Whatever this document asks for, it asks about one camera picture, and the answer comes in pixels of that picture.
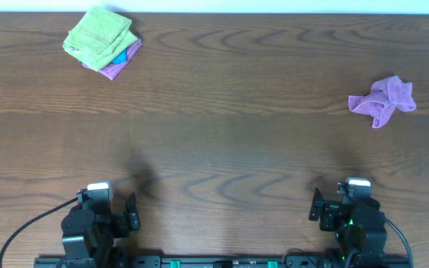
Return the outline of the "purple microfiber cloth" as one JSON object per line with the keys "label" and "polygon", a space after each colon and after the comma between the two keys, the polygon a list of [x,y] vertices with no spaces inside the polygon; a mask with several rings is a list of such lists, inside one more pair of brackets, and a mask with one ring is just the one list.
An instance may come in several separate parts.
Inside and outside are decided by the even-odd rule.
{"label": "purple microfiber cloth", "polygon": [[398,76],[387,77],[372,84],[366,96],[350,95],[349,110],[372,117],[372,128],[383,127],[396,109],[402,112],[416,110],[412,97],[413,84],[403,82]]}

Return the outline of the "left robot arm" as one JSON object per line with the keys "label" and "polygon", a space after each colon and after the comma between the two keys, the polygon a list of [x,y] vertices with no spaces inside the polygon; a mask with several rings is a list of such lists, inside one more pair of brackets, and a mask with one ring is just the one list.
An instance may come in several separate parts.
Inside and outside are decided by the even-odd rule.
{"label": "left robot arm", "polygon": [[114,245],[141,227],[136,195],[131,193],[123,212],[111,212],[107,189],[82,190],[77,205],[63,219],[63,248],[67,267],[133,267],[133,258]]}

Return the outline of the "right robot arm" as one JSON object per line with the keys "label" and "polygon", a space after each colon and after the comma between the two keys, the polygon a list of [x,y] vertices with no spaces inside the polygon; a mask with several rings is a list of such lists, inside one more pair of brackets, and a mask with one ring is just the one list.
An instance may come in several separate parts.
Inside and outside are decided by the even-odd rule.
{"label": "right robot arm", "polygon": [[317,261],[318,267],[382,267],[387,240],[380,203],[371,198],[369,186],[341,183],[340,201],[326,200],[319,188],[309,212],[320,230],[335,233],[338,249],[327,249]]}

